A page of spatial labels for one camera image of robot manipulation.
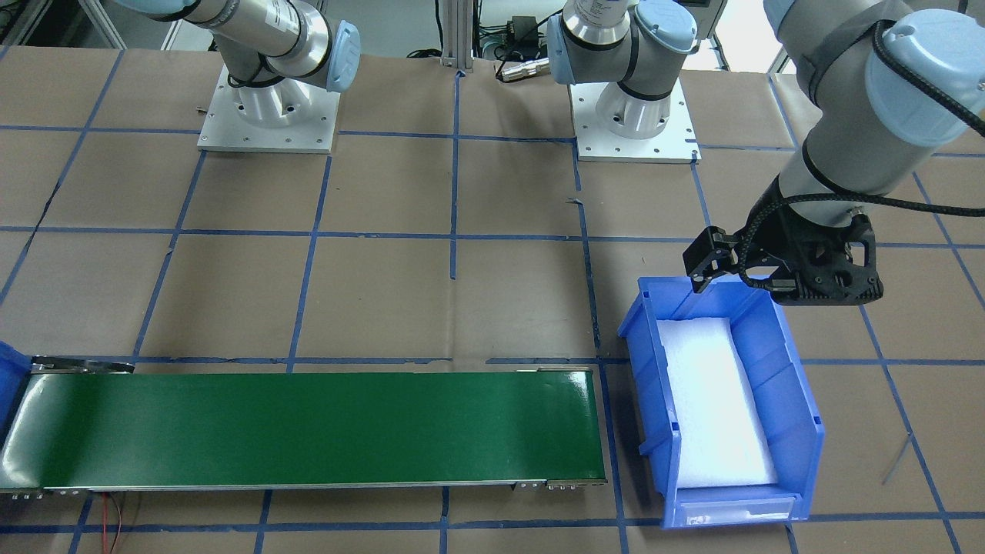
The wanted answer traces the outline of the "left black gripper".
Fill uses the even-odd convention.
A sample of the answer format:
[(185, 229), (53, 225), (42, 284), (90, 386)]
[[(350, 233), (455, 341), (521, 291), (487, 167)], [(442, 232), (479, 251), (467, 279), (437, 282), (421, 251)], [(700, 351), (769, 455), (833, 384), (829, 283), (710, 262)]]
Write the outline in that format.
[(683, 253), (687, 277), (693, 293), (703, 293), (710, 282), (738, 273), (736, 250), (743, 231), (729, 234), (717, 225), (708, 225)]

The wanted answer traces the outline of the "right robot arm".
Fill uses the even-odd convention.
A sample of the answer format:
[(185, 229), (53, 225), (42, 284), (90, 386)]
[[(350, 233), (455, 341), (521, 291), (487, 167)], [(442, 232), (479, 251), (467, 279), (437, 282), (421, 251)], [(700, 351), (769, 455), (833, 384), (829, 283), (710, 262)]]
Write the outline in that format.
[(345, 92), (358, 73), (358, 28), (306, 1), (122, 1), (155, 21), (184, 20), (211, 32), (224, 59), (225, 90), (240, 118), (268, 128), (309, 112), (310, 88)]

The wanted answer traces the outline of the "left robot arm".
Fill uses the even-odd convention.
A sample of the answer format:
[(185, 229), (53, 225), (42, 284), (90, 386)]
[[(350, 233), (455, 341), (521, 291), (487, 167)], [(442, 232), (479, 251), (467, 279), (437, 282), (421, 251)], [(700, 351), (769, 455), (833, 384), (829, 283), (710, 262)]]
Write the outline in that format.
[[(902, 1), (766, 1), (771, 28), (822, 116), (729, 234), (705, 228), (683, 253), (693, 291), (736, 275), (781, 305), (882, 298), (872, 205), (959, 217), (982, 209), (892, 199), (907, 173), (967, 129), (983, 133), (983, 28), (956, 11)], [(584, 152), (653, 146), (678, 108), (673, 91), (697, 41), (675, 1), (569, 1), (546, 21), (557, 83), (593, 85), (576, 108), (602, 139)]]

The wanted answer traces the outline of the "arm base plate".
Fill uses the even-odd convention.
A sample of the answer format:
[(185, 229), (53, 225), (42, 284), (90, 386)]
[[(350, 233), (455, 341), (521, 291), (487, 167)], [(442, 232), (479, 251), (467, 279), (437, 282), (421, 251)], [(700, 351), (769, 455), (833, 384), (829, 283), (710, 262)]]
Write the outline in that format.
[(289, 80), (266, 88), (233, 88), (222, 68), (197, 146), (225, 153), (331, 153), (340, 102)]
[(571, 115), (582, 162), (664, 162), (701, 159), (683, 87), (668, 97), (643, 101), (616, 83), (569, 86)]

